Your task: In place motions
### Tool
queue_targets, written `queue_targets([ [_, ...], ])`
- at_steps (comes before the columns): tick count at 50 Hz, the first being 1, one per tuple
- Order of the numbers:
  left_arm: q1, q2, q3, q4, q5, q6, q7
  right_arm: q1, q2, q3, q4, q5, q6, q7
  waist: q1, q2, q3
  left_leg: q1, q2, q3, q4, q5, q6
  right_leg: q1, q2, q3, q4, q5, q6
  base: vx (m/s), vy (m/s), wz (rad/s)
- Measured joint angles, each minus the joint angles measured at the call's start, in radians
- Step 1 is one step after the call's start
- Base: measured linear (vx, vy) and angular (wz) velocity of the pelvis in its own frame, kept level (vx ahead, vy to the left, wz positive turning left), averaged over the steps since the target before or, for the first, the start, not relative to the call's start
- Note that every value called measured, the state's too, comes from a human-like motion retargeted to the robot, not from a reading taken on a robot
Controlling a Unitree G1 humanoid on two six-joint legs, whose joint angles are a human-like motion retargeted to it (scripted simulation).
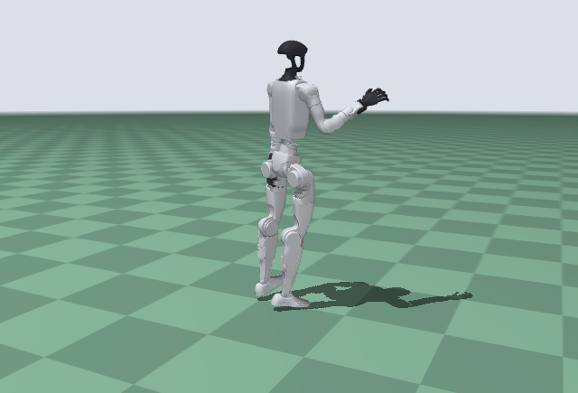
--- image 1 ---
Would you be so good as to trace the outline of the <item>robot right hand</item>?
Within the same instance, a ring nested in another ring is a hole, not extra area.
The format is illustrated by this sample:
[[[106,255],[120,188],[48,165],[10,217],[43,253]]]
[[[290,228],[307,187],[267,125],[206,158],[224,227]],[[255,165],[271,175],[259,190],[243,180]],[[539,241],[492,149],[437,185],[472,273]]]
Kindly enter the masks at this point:
[[[383,100],[389,101],[389,98],[387,97],[387,94],[385,91],[381,90],[380,88],[377,88],[373,91],[372,91],[372,89],[368,89],[366,94],[363,96],[363,98],[358,100],[361,103],[361,105],[363,106],[363,108],[359,109],[357,114],[360,114],[363,111],[367,110],[368,106],[376,105],[378,102],[381,102]]]

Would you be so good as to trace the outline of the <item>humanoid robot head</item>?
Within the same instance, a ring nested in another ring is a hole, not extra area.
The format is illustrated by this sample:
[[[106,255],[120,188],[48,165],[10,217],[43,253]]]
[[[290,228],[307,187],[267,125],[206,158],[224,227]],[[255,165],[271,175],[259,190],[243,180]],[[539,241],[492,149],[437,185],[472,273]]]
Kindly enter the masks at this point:
[[[296,80],[296,72],[301,72],[304,67],[304,56],[307,52],[307,47],[298,41],[283,42],[278,48],[278,54],[285,54],[287,59],[291,60],[292,67],[285,69],[284,75],[280,81]],[[297,68],[295,63],[295,56],[301,58],[301,65]]]

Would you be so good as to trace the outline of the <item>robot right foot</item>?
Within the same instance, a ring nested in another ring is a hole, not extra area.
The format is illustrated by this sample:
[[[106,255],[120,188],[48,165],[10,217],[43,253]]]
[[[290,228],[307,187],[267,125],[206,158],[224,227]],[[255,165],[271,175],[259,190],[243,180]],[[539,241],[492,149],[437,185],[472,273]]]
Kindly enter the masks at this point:
[[[286,296],[286,295],[284,295]],[[308,307],[310,302],[308,300],[297,297],[291,293],[292,297],[283,297],[283,293],[277,293],[273,296],[271,305],[274,306],[292,306],[292,307]]]

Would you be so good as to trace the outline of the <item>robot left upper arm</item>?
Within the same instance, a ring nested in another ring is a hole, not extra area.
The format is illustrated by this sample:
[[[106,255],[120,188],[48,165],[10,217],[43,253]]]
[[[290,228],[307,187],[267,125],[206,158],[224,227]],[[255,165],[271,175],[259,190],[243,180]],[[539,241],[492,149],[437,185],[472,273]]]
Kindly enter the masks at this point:
[[[267,93],[268,93],[268,96],[269,96],[270,124],[271,124],[271,127],[272,127],[272,128],[274,128],[274,126],[273,126],[273,121],[272,121],[272,85],[273,85],[273,83],[274,83],[274,82],[271,81],[271,82],[269,82],[269,83],[267,84]]]

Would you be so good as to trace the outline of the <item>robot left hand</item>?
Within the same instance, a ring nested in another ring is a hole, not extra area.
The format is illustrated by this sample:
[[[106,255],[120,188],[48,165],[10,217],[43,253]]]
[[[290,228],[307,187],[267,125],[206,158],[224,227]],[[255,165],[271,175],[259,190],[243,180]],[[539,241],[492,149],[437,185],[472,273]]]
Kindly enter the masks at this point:
[[[272,153],[269,154],[268,160],[272,159],[272,155],[273,155]],[[276,178],[273,178],[273,179],[267,178],[267,183],[268,183],[269,185],[272,185],[273,187],[275,187],[275,185],[272,184],[272,183],[273,183],[273,180],[275,181],[275,180],[277,180],[277,179],[276,179]],[[278,186],[277,188],[280,188],[280,187]],[[283,188],[283,186],[282,186],[282,188]]]

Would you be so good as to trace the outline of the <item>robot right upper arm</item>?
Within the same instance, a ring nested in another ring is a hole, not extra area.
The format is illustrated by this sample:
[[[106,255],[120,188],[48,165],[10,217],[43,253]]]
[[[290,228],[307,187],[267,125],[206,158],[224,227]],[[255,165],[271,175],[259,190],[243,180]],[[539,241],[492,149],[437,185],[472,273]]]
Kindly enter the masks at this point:
[[[317,87],[310,83],[301,83],[296,87],[300,100],[306,103],[318,130],[324,135],[331,133],[327,132],[323,127],[323,123],[327,119],[324,117],[324,109],[319,98],[319,90]]]

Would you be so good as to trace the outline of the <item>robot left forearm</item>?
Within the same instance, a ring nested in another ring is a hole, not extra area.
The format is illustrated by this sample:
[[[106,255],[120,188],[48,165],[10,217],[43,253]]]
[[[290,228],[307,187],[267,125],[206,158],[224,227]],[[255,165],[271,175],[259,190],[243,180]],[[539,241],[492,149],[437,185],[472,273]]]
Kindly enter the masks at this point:
[[[271,147],[270,147],[270,153],[273,153],[274,151],[279,151],[280,146],[282,144],[282,138],[275,136],[275,130],[271,127],[269,127],[269,133],[271,136]],[[270,154],[269,153],[269,154]],[[269,156],[269,155],[268,155]]]

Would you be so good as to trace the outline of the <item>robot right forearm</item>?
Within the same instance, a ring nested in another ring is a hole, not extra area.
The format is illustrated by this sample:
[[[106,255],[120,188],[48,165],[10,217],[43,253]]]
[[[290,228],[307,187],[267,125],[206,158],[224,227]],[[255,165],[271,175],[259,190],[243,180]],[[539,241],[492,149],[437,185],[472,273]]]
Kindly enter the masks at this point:
[[[346,106],[340,113],[332,116],[323,123],[323,127],[327,132],[332,132],[339,128],[342,128],[346,122],[357,116],[359,109],[363,108],[359,101],[354,102],[350,106]],[[360,113],[361,114],[361,113]]]

